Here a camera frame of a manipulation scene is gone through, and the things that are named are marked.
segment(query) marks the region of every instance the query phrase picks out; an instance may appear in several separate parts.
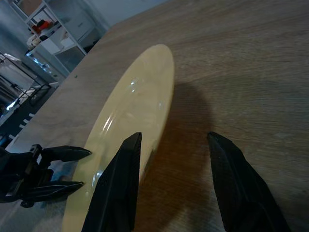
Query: plate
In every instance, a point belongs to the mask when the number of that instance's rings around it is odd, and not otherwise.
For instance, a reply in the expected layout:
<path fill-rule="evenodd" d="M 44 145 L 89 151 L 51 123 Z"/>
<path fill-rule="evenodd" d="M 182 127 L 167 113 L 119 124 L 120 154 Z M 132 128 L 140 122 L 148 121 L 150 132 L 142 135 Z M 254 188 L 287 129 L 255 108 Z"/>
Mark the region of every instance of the plate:
<path fill-rule="evenodd" d="M 73 181 L 85 185 L 68 197 L 63 232 L 81 231 L 99 177 L 111 162 L 122 141 L 142 132 L 140 181 L 151 154 L 160 141 L 174 88 L 174 61 L 162 44 L 143 52 L 122 76 L 85 144 L 92 155 L 78 162 Z"/>

